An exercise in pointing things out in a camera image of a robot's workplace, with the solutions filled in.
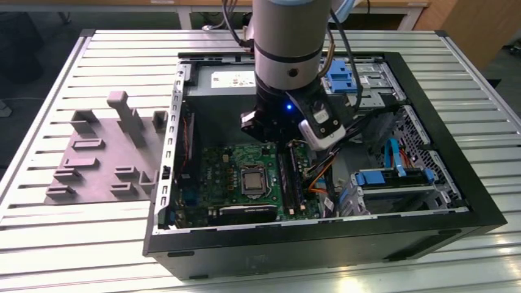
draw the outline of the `label sticker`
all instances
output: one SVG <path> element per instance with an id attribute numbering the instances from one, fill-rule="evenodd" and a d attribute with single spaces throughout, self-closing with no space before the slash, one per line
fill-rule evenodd
<path id="1" fill-rule="evenodd" d="M 212 73 L 212 88 L 255 87 L 254 71 L 218 71 Z"/>
<path id="2" fill-rule="evenodd" d="M 174 4 L 174 0 L 150 0 L 152 4 Z"/>
<path id="3" fill-rule="evenodd" d="M 330 209 L 331 211 L 334 211 L 335 204 L 334 204 L 332 200 L 330 199 L 330 197 L 326 198 L 326 200 L 324 200 L 324 205 L 328 207 L 328 209 Z"/>

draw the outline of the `floor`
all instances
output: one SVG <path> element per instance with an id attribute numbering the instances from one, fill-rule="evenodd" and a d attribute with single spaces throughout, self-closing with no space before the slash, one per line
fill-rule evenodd
<path id="1" fill-rule="evenodd" d="M 32 83 L 14 85 L 0 78 L 0 99 L 14 110 L 11 117 L 0 118 L 0 178 L 24 139 L 43 99 L 54 85 L 62 66 L 83 29 L 180 29 L 178 17 L 171 13 L 72 13 L 67 26 L 56 13 L 32 13 L 31 18 L 40 30 L 46 46 L 38 57 L 44 67 L 43 76 Z M 240 26 L 240 17 L 235 23 Z M 194 27 L 206 21 L 218 21 L 207 15 L 192 15 Z M 497 91 L 515 112 L 521 115 L 521 58 L 501 51 L 488 69 L 485 77 L 503 79 Z"/>

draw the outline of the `blue drive bracket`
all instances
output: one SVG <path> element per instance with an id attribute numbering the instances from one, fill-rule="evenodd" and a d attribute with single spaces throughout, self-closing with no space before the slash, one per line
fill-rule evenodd
<path id="1" fill-rule="evenodd" d="M 381 171 L 363 171 L 355 175 L 359 186 L 367 184 L 385 184 L 385 179 Z"/>
<path id="2" fill-rule="evenodd" d="M 334 60 L 326 78 L 328 79 L 332 93 L 357 92 L 357 83 L 353 80 L 353 72 L 348 68 L 346 61 Z"/>
<path id="3" fill-rule="evenodd" d="M 400 158 L 400 145 L 399 141 L 393 138 L 388 139 L 385 143 L 385 149 L 384 149 L 384 157 L 385 157 L 385 168 L 392 167 L 392 162 L 391 162 L 391 153 L 389 149 L 392 149 L 392 160 L 395 161 L 395 167 L 397 168 L 399 171 L 399 176 L 405 176 L 405 170 L 404 166 L 401 164 L 401 158 Z"/>

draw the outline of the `green circuit board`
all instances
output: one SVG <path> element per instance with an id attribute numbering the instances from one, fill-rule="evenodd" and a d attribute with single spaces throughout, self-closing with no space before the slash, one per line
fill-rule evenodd
<path id="1" fill-rule="evenodd" d="M 199 208 L 234 204 L 272 204 L 278 206 L 278 220 L 316 219 L 319 206 L 308 201 L 304 212 L 294 215 L 284 211 L 282 185 L 278 167 L 278 150 L 274 144 L 235 145 L 203 149 Z M 296 148 L 299 171 L 310 167 L 304 145 Z M 264 170 L 267 190 L 259 197 L 243 194 L 242 170 Z"/>

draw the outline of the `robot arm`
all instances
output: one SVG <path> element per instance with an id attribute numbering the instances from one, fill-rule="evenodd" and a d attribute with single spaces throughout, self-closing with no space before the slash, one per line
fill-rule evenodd
<path id="1" fill-rule="evenodd" d="M 255 112 L 244 114 L 242 122 L 243 130 L 262 141 L 304 136 L 319 151 L 346 136 L 318 77 L 330 11 L 332 4 L 340 7 L 344 2 L 254 2 L 258 102 Z"/>

